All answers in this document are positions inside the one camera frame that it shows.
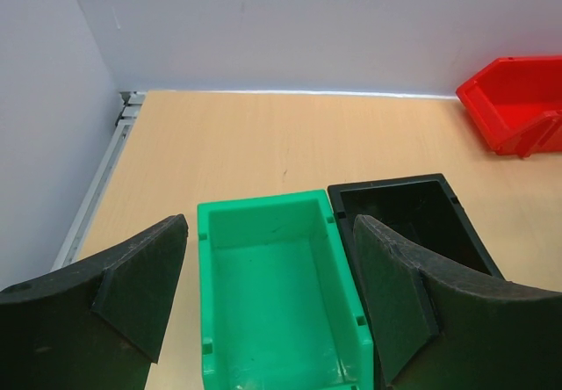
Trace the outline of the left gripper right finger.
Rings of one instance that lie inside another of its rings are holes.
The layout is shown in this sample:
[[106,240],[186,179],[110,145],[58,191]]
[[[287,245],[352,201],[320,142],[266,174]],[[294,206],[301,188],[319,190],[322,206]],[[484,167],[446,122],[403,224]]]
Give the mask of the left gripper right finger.
[[558,389],[561,295],[495,278],[360,215],[358,269],[394,389]]

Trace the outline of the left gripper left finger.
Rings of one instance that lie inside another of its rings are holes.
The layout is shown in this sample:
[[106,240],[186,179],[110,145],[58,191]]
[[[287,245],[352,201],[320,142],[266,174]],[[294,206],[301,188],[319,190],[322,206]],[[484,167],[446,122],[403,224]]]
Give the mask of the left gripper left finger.
[[158,362],[188,224],[128,240],[1,292],[3,389],[142,389]]

